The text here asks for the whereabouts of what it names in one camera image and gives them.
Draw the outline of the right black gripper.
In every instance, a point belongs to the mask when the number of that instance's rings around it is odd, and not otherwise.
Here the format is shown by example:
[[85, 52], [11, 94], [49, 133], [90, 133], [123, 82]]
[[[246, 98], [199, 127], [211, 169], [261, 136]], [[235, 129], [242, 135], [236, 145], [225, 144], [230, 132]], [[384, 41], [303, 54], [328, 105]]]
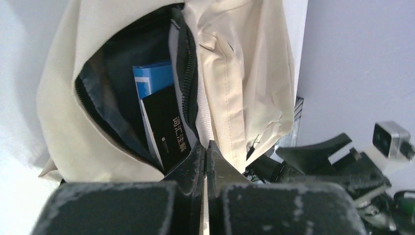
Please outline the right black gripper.
[[342, 186], [353, 199], [370, 235], [412, 235], [415, 232], [415, 192], [387, 194], [391, 183], [365, 152], [351, 148], [339, 160], [329, 158], [351, 143], [346, 134], [302, 147], [280, 147], [282, 162], [262, 155], [246, 169], [254, 183], [330, 182]]

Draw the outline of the blue notebook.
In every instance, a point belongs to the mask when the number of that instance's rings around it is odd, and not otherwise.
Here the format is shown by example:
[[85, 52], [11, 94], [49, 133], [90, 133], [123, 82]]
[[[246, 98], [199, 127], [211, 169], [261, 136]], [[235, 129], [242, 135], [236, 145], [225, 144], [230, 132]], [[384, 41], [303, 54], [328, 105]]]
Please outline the blue notebook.
[[172, 64], [169, 60], [133, 66], [133, 75], [139, 99], [174, 84]]

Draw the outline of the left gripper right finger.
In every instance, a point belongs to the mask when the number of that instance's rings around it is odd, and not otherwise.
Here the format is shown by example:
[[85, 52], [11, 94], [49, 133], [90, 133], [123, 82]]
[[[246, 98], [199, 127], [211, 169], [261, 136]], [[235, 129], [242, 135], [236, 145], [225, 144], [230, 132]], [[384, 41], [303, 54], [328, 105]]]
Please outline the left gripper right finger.
[[334, 183], [253, 184], [207, 148], [209, 232], [212, 235], [364, 235], [351, 197]]

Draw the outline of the beige canvas student bag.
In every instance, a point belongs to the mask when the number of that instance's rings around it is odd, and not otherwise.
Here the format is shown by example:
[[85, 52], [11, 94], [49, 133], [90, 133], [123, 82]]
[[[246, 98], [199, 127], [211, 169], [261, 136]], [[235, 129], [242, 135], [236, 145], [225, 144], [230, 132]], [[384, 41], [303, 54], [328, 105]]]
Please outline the beige canvas student bag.
[[294, 124], [295, 63], [281, 0], [70, 0], [46, 59], [37, 113], [50, 157], [41, 177], [159, 181], [133, 68], [173, 67], [153, 102], [187, 153], [215, 141], [239, 172]]

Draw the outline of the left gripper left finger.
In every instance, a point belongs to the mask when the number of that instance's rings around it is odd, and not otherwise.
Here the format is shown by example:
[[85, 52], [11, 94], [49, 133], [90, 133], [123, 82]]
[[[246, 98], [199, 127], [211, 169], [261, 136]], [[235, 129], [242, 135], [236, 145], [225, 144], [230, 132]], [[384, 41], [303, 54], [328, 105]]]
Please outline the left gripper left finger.
[[47, 200], [34, 235], [199, 235], [200, 143], [159, 182], [65, 183]]

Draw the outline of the black booklet with gold emblem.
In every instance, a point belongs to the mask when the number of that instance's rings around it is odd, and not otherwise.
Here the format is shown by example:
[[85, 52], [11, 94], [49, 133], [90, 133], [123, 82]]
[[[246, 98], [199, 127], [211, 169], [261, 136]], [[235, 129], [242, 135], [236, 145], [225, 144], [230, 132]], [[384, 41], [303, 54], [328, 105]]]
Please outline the black booklet with gold emblem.
[[191, 146], [179, 113], [174, 85], [140, 100], [150, 149], [168, 173], [190, 153]]

